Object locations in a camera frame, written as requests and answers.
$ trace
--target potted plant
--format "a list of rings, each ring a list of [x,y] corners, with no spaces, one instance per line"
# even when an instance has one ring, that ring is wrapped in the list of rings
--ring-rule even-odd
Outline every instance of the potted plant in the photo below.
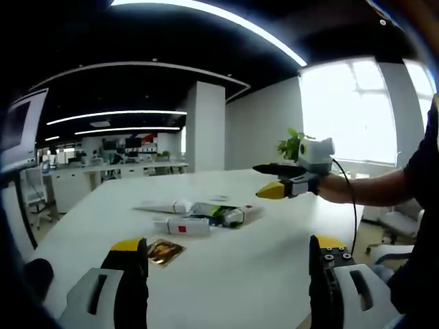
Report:
[[[169,161],[169,157],[171,156],[171,152],[163,151],[162,154],[158,154],[158,157],[161,161]]]
[[[299,145],[300,141],[304,138],[313,137],[305,135],[303,132],[297,132],[294,128],[288,128],[288,134],[290,138],[286,141],[279,141],[277,145],[277,151],[283,156],[286,162],[296,163],[299,157]]]

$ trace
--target bright window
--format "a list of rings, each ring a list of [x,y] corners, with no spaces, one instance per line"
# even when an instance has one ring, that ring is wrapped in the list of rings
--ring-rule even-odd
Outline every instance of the bright window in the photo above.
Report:
[[[181,146],[181,153],[185,154],[186,153],[186,126],[184,126],[183,129],[181,129],[180,146]]]
[[[375,60],[323,64],[301,73],[304,133],[332,137],[335,157],[396,162],[392,105]]]
[[[429,69],[421,63],[412,60],[404,60],[405,67],[409,71],[410,78],[416,94],[418,95],[420,113],[423,116],[424,131],[427,127],[427,113],[431,108],[431,101],[436,93],[436,85]]]

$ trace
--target office desk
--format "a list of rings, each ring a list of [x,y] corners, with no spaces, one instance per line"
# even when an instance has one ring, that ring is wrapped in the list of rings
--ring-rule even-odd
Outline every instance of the office desk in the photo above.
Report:
[[[87,166],[87,167],[78,167],[78,168],[64,168],[59,170],[53,170],[45,175],[55,175],[57,173],[90,173],[96,171],[110,171],[110,170],[118,170],[122,168],[158,168],[158,167],[187,167],[187,163],[184,162],[141,162],[141,163],[123,163],[123,164],[108,164],[102,166]]]
[[[142,162],[59,169],[50,172],[58,211],[69,212],[81,199],[101,184],[101,171],[138,171],[144,168],[186,167],[183,162]]]
[[[113,180],[77,204],[33,254],[54,268],[45,306],[59,317],[66,294],[91,268],[100,267],[113,244],[159,237],[187,249],[166,268],[150,265],[147,322],[150,329],[295,328],[309,313],[309,237],[325,234],[351,246],[353,207],[311,193],[295,199],[259,199],[255,193],[276,178],[251,170]],[[132,210],[143,200],[209,201],[258,205],[263,218],[238,230],[213,228],[208,237],[157,234],[151,218]],[[363,207],[357,207],[361,218]]]

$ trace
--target black cable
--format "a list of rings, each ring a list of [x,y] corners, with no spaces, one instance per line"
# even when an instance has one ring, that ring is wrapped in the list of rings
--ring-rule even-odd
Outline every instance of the black cable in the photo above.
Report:
[[[354,194],[354,189],[351,185],[351,182],[349,182],[348,176],[346,175],[346,173],[344,172],[342,166],[340,165],[340,163],[338,163],[338,161],[336,159],[333,159],[333,162],[340,168],[340,170],[342,171],[344,178],[346,179],[346,183],[348,184],[349,189],[351,190],[351,196],[352,196],[352,204],[354,205],[354,216],[355,216],[355,229],[354,229],[354,241],[352,242],[352,249],[351,249],[351,254],[354,254],[354,249],[355,249],[355,242],[357,241],[357,223],[358,223],[358,219],[357,219],[357,208],[355,207],[355,194]]]

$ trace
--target card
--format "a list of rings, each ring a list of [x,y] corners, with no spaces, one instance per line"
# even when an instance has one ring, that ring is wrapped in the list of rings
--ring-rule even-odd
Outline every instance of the card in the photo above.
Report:
[[[167,241],[159,239],[151,245],[148,245],[148,260],[160,267],[166,267],[173,259],[178,257],[186,248]]]

